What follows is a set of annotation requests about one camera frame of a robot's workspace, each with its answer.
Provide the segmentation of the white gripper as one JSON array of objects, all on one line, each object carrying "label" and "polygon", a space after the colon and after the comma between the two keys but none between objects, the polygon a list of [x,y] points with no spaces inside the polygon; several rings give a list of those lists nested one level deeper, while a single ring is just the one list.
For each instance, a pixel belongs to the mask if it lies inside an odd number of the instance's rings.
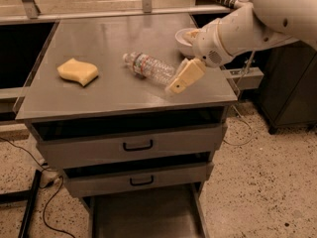
[{"label": "white gripper", "polygon": [[220,19],[217,18],[204,27],[188,31],[183,39],[192,45],[197,59],[184,59],[175,76],[165,88],[167,93],[178,94],[199,80],[206,72],[206,65],[217,67],[233,60],[224,48],[219,35]]}]

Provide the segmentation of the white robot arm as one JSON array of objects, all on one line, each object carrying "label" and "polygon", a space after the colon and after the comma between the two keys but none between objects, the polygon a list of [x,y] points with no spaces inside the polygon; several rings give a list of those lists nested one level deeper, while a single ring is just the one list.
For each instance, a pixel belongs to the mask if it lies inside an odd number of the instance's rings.
[{"label": "white robot arm", "polygon": [[180,93],[207,67],[297,40],[317,49],[317,0],[213,0],[233,10],[187,33],[194,59],[184,60],[166,90]]}]

